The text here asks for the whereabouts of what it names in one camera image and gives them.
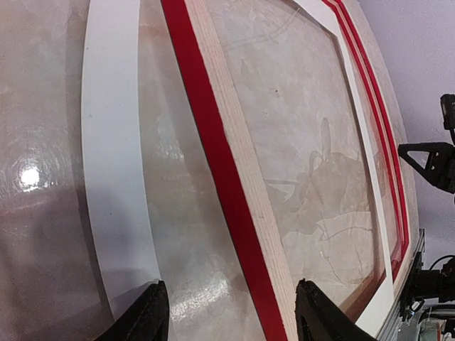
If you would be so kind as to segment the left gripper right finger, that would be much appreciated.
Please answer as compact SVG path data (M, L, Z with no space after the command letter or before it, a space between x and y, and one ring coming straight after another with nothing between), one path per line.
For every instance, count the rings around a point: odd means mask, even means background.
M313 282L296 287L296 327L303 341L376 341L355 325Z

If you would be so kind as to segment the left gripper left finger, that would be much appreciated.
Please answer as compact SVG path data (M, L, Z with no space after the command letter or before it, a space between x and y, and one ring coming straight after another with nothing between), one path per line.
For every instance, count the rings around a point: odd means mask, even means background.
M167 341L169 300L164 281L151 283L95 341Z

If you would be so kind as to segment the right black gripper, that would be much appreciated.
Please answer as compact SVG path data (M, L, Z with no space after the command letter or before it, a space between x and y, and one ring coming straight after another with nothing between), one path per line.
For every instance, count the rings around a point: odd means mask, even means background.
M428 183L454 194L454 146L445 142L400 144L398 154ZM424 161L416 156L427 155Z

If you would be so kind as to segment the red and wood picture frame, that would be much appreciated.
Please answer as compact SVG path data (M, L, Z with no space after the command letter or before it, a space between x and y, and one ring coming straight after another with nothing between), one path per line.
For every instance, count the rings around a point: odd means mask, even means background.
M268 340L313 281L376 339L418 230L402 117L358 1L163 1L232 242Z

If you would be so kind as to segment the white mat board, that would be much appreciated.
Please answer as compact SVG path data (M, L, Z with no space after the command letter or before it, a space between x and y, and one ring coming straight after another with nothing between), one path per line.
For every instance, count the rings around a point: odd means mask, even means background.
M164 281L170 340L268 340L232 242L163 1L92 1L82 157L115 318Z

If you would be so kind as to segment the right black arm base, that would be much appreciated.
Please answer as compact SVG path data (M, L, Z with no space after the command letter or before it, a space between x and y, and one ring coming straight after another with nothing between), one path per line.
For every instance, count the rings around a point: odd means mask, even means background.
M402 321L409 320L426 299L454 301L454 255L440 257L429 269L422 266L422 252L418 252L400 296Z

